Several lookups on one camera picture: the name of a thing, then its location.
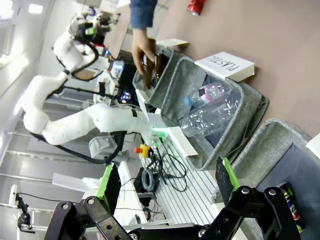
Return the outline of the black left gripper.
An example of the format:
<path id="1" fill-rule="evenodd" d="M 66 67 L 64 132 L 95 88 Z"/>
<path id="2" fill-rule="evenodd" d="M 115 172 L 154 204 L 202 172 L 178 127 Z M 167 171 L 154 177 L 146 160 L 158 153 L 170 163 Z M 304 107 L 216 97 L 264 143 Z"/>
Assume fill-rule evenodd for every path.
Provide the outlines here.
<path id="1" fill-rule="evenodd" d="M 75 37 L 78 39 L 93 40 L 100 34 L 97 25 L 93 22 L 83 22 L 77 27 Z"/>

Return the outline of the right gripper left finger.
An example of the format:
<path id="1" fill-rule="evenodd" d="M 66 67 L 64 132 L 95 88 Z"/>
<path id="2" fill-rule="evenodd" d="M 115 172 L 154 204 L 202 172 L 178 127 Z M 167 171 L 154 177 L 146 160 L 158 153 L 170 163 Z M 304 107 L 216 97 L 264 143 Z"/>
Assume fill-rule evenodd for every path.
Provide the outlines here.
<path id="1" fill-rule="evenodd" d="M 87 228 L 96 227 L 105 240 L 129 240 L 129 234 L 114 217 L 120 189 L 118 168 L 111 164 L 96 194 L 77 204 L 65 200 L 56 205 L 44 238 L 79 240 Z"/>

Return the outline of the person right hand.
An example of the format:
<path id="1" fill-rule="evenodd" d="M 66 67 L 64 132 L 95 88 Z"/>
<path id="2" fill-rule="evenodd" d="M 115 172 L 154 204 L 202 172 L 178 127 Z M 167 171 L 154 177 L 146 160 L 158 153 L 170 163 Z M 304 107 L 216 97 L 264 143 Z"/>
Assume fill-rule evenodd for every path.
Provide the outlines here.
<path id="1" fill-rule="evenodd" d="M 132 29 L 131 53 L 137 70 L 141 75 L 144 75 L 144 68 L 142 64 L 144 55 L 146 55 L 150 61 L 155 62 L 155 54 L 152 51 L 146 28 Z"/>

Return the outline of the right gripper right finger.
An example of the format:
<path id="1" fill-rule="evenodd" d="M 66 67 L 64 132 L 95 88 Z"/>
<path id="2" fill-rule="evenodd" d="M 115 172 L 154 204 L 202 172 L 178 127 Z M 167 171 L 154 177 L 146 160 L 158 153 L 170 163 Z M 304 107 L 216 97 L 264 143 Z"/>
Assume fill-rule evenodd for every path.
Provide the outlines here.
<path id="1" fill-rule="evenodd" d="M 263 192 L 240 185 L 226 157 L 216 161 L 215 178 L 224 208 L 204 231 L 202 240 L 231 240 L 245 218 L 254 219 L 265 240 L 299 240 L 297 225 L 278 187 Z"/>

